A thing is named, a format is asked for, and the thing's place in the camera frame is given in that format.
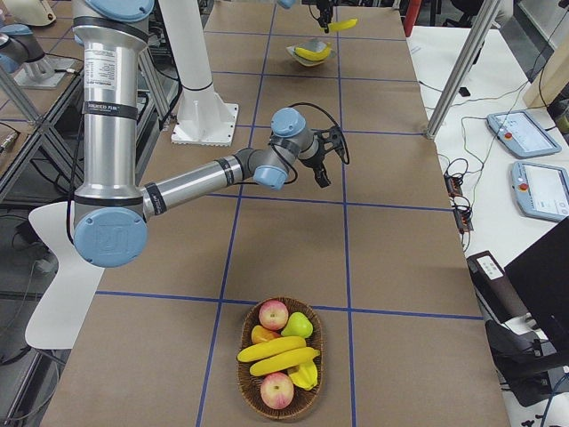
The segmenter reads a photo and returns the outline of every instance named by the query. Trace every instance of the brown wicker basket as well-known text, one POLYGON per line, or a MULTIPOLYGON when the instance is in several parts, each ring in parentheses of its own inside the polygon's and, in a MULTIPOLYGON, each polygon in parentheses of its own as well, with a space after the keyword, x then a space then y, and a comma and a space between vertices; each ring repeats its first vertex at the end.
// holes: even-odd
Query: brown wicker basket
MULTIPOLYGON (((306 304, 294 300, 293 298, 286 297, 276 297, 269 298, 269 300, 278 300, 282 302, 289 313, 295 311, 300 311, 307 318, 309 318, 312 326, 314 327, 314 332, 307 338, 306 344, 309 347, 320 350, 320 356, 314 359, 314 363, 318 370, 318 385, 310 391, 303 390, 299 387, 294 387, 294 398, 291 404, 284 409, 272 409, 265 405, 265 403, 260 398, 260 384, 262 383, 262 377, 255 377, 249 374, 249 367, 252 363, 241 363, 237 362, 237 380, 239 382, 239 390, 243 395, 245 401, 259 414, 266 416, 272 420, 287 420, 294 417, 298 417, 300 414, 305 412, 307 409, 312 407, 318 392, 322 388, 323 381, 323 368, 322 368, 322 357, 324 355, 323 350, 323 339, 322 339, 322 325, 316 313, 306 304)), ((241 335, 241 349, 249 347, 252 345, 251 342, 251 331, 254 326, 259 325, 259 310, 261 305, 265 302, 259 302, 255 305, 247 317, 243 325, 243 334, 241 335)))

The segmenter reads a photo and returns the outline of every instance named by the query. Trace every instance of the chair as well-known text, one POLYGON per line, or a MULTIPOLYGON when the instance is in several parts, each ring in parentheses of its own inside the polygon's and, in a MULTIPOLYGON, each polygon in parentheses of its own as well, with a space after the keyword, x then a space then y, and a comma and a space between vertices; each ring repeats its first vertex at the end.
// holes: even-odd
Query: chair
POLYGON ((472 27, 472 19, 480 12, 480 8, 482 7, 483 2, 484 0, 451 0, 453 6, 462 12, 462 16, 459 20, 445 20, 443 27, 472 27))
POLYGON ((59 262, 57 274, 26 328, 26 342, 35 349, 73 348, 105 270, 81 258, 68 241, 66 209, 67 202, 59 202, 29 214, 32 227, 59 262))

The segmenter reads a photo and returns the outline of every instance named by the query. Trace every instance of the blue joint cap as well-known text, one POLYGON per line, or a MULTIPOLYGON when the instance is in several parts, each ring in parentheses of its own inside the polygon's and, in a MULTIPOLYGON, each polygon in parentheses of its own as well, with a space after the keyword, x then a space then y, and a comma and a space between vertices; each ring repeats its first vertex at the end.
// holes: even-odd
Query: blue joint cap
POLYGON ((6 73, 11 74, 20 67, 20 64, 6 55, 0 55, 0 67, 2 67, 6 73))
POLYGON ((306 127, 306 119, 296 109, 278 110, 270 122, 270 128, 276 136, 291 138, 306 127))
POLYGON ((147 241, 144 220, 124 207, 103 207, 76 226, 74 244, 79 254, 98 267, 118 267, 136 258, 147 241))
POLYGON ((259 166, 252 180, 270 189, 281 189, 285 185, 286 171, 276 166, 259 166))
POLYGON ((2 27, 2 32, 7 36, 30 36, 32 30, 24 24, 10 24, 2 27))
POLYGON ((285 9, 290 9, 294 4, 294 0, 276 0, 276 2, 285 9))
POLYGON ((147 18, 154 9, 154 0, 85 0, 105 18, 118 22, 138 22, 147 18))

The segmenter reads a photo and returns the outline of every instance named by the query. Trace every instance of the white label sticker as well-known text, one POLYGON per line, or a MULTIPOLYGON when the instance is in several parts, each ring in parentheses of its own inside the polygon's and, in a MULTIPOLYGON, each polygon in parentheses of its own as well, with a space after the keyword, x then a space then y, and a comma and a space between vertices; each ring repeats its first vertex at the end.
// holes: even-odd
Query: white label sticker
POLYGON ((480 264, 482 270, 484 270, 486 275, 490 278, 490 280, 501 278, 503 276, 496 263, 488 255, 478 258, 478 263, 480 264))
POLYGON ((116 90, 116 52, 85 49, 85 87, 116 90))

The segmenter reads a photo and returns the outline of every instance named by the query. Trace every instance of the blue and white device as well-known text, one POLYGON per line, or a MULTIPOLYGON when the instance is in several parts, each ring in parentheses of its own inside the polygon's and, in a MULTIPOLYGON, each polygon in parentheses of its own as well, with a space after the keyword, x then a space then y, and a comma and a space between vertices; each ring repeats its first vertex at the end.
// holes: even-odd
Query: blue and white device
POLYGON ((561 147, 527 111, 491 114, 490 128, 514 156, 529 158, 558 153, 561 147))
POLYGON ((554 222, 569 216, 569 175, 564 168, 516 162, 512 184, 525 215, 554 222))

